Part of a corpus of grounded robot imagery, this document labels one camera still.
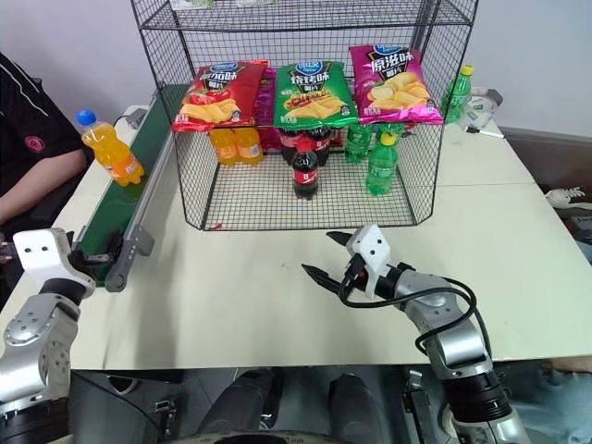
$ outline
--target white wall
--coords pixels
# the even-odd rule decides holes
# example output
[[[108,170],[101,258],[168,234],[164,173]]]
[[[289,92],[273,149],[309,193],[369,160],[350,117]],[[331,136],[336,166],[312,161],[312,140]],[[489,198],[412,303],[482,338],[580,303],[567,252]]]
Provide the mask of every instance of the white wall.
[[[154,81],[128,0],[0,7],[3,51],[44,79],[68,117],[92,107],[113,120],[149,100]],[[591,17],[590,0],[480,2],[465,62],[475,65],[475,85],[503,95],[500,125],[592,136]]]
[[[84,107],[113,121],[146,104],[154,80],[128,0],[4,0],[0,48],[70,120]]]
[[[592,1],[482,0],[464,61],[498,125],[592,137]]]

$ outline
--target red chip bag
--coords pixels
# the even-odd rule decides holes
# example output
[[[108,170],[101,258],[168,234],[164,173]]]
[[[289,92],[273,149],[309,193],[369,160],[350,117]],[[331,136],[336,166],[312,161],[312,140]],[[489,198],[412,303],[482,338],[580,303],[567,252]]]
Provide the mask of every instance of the red chip bag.
[[[200,67],[185,92],[173,131],[252,125],[253,105],[266,67],[266,60]]]

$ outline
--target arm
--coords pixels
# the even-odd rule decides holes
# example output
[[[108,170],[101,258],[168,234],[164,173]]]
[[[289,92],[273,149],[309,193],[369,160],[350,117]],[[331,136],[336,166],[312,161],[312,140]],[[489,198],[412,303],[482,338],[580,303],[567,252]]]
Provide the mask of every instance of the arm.
[[[33,208],[50,191],[86,167],[82,150],[40,160],[17,184],[0,197],[0,224]]]

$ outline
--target floor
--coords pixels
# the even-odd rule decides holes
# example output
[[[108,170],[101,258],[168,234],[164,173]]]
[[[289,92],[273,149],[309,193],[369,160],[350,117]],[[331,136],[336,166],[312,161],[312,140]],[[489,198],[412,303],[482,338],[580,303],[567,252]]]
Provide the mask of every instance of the floor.
[[[173,438],[184,438],[195,433],[212,402],[232,382],[248,369],[187,370],[182,384],[143,381],[126,399],[147,413],[154,411],[154,403],[173,399],[179,406]],[[430,370],[424,367],[425,382],[430,399],[438,398],[438,384]],[[327,393],[329,383],[343,373],[361,377],[373,393],[381,414],[386,444],[418,442],[406,431],[406,417],[402,409],[402,367],[395,366],[324,366],[291,367],[285,369],[285,386],[275,429],[301,430],[319,434],[328,431]],[[110,389],[105,375],[89,371],[76,372],[106,389]],[[70,394],[70,429],[77,442],[94,443],[153,443],[157,435],[146,419],[114,396],[92,386],[79,377],[72,377]],[[442,436],[442,443],[448,437]]]

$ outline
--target metal wire cage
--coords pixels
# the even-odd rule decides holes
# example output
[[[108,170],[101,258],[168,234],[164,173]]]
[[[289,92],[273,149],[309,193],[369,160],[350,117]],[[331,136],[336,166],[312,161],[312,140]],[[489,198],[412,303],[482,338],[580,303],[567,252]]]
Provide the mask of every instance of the metal wire cage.
[[[277,0],[238,7],[174,11],[168,0],[131,0],[157,89],[170,120],[197,69],[224,61],[266,59],[272,67],[339,60],[353,80],[348,48],[396,44],[423,53],[427,87],[439,101],[458,76],[477,0]],[[366,164],[334,151],[322,168],[317,195],[297,199],[290,167],[269,154],[257,166],[221,166],[201,133],[176,135],[185,218],[199,229],[259,230],[412,226],[434,208],[443,127],[418,125],[398,144],[392,190],[372,196]]]

